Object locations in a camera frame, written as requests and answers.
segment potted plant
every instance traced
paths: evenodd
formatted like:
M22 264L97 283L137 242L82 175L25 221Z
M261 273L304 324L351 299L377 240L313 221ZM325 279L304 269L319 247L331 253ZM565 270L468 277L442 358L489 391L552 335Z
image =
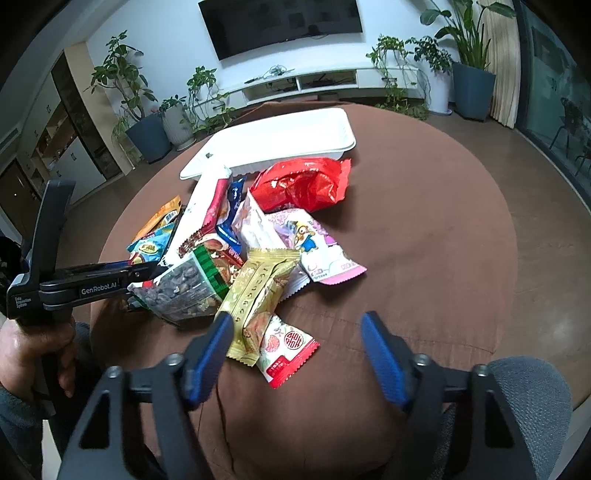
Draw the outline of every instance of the potted plant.
M425 36L419 40L409 38L406 44L414 44L414 60L426 61L428 68L423 72L427 77L428 88L425 91L427 109L438 115L450 115L449 89L452 72L452 56L443 50L433 37Z
M117 123L111 132L111 141L114 145L119 145L121 150L125 153L127 159L135 168L142 158L141 153L139 153L137 147L132 143L125 133L131 128L131 124L129 123L129 115L127 112L123 112L116 113L115 116L117 117Z
M398 79L392 77L388 70L390 64L396 63L402 71L402 75L406 76L405 67L408 66L407 57L410 54L411 52L406 49L405 41L396 37L380 35L378 44L372 47L372 51L366 55L374 68L382 74L382 80L385 83L386 100L384 103L377 104L376 107L425 120L427 118L425 104L416 105L409 102L406 88L399 87Z
M490 5L481 5L478 1L480 12L478 21L474 22L474 10L472 0L450 0L455 18L449 10L441 10L435 2L435 8L427 9L421 14L421 23L431 25L437 17L441 16L447 25L441 28L435 38L440 39L451 35L456 41L461 63L453 64L453 80L456 93L456 108L458 113L465 118L485 120L492 100L496 75L487 72L488 47L490 39L484 41L484 23L482 15L486 10L513 18L515 11L508 5L494 2Z
M185 113L186 101L187 97L179 98L178 95L175 95L164 100L158 109L164 131L179 152L190 147L196 141L191 123Z
M189 98L186 112L193 132L205 137L224 128L232 121L230 113L234 110L226 104L228 93L219 93L215 72L204 66L195 68L195 74L187 82Z
M170 151L170 141L164 132L159 115L146 115L142 97L156 102L154 92L148 88L148 80L133 64L131 57L141 56L137 48L121 43L127 37L127 30L106 44L109 51L102 65L95 67L90 87L97 86L117 89L123 96L121 108L133 119L135 124L127 130L127 136L135 144L148 163L163 158Z

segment transparent plastic bag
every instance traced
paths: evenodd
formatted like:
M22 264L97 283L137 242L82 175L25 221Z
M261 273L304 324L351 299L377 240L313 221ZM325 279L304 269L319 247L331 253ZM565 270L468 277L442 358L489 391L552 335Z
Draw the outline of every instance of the transparent plastic bag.
M154 280L128 287L156 315L177 325L183 320L214 315L228 285L203 246Z

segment red circular logo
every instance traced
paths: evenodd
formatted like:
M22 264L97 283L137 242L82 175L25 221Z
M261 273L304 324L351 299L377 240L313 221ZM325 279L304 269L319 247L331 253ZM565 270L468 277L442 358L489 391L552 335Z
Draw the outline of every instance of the red circular logo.
M298 332L289 332L283 341L289 350L297 350L304 343L304 337Z

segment sleeve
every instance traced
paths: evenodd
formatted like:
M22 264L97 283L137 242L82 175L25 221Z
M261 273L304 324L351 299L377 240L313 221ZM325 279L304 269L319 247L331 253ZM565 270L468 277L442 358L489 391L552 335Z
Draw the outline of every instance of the sleeve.
M41 480L43 420L31 405L0 386L0 429L35 479Z

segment blue snack package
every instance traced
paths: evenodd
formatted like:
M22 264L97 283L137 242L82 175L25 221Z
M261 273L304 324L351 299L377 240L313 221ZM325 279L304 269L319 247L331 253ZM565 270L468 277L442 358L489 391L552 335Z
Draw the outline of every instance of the blue snack package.
M164 255L173 229L174 223L169 223L132 243L127 247L128 252L131 253L129 258L131 262L138 264L159 261Z
M216 225L217 234L226 241L238 255L240 255L242 251L242 244L238 241L232 230L232 222L236 217L238 207L242 200L244 181L245 177L241 177L233 181L228 187L228 194L223 205L220 207Z

